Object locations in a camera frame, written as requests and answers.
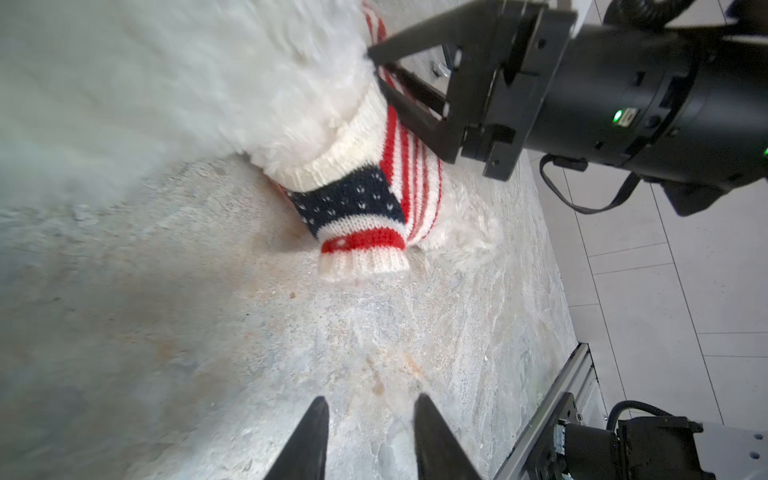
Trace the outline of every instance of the speckled floor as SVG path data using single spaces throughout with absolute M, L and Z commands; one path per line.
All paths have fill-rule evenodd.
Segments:
M 498 259 L 356 285 L 318 281 L 239 157 L 120 206 L 4 210 L 0 478 L 261 479 L 317 395 L 327 478 L 415 478 L 420 392 L 491 478 L 576 341 L 529 162 L 447 168 L 502 219 Z

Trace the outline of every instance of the white tile floor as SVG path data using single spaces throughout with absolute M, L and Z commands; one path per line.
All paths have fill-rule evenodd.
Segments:
M 595 0 L 587 22 L 609 1 Z M 675 25 L 722 24 L 729 4 L 697 0 Z M 541 153 L 529 154 L 538 164 Z M 587 207 L 610 203 L 626 177 L 601 165 L 547 169 Z M 768 429 L 768 185 L 680 218 L 661 189 L 641 184 L 625 205 L 581 215 L 536 177 L 576 336 L 590 344 L 607 408 L 636 399 Z

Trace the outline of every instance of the knitted sweater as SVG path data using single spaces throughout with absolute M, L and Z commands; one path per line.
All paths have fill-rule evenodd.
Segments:
M 383 22 L 363 10 L 371 39 L 381 41 Z M 402 91 L 387 72 L 379 74 Z M 440 207 L 439 159 L 400 123 L 375 82 L 325 154 L 272 178 L 322 244 L 319 274 L 326 280 L 407 270 L 405 248 L 426 237 Z

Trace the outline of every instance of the red and white stripes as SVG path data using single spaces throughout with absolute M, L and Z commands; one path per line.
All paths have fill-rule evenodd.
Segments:
M 363 3 L 372 43 L 386 38 L 381 18 Z M 379 74 L 397 91 L 408 95 L 401 84 L 383 68 Z M 401 124 L 391 106 L 387 111 L 387 129 L 381 168 L 389 180 L 392 192 L 400 201 L 406 216 L 407 245 L 426 237 L 434 224 L 442 196 L 442 167 L 437 156 Z

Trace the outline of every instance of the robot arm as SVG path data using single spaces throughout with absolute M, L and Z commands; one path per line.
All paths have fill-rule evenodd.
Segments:
M 611 165 L 630 172 L 622 191 L 607 208 L 582 213 L 620 205 L 645 180 L 689 215 L 768 176 L 768 45 L 751 41 L 766 33 L 766 7 L 737 0 L 729 9 L 735 24 L 659 29 L 691 0 L 667 0 L 663 15 L 647 18 L 633 9 L 649 2 L 658 5 L 618 0 L 611 15 L 621 25 L 585 25 L 571 39 L 573 12 L 475 0 L 369 56 L 421 102 L 381 83 L 403 123 L 444 161 L 461 152 L 498 180 L 509 179 L 524 147 L 548 152 L 542 164 Z M 395 65 L 437 45 L 455 56 L 445 95 Z

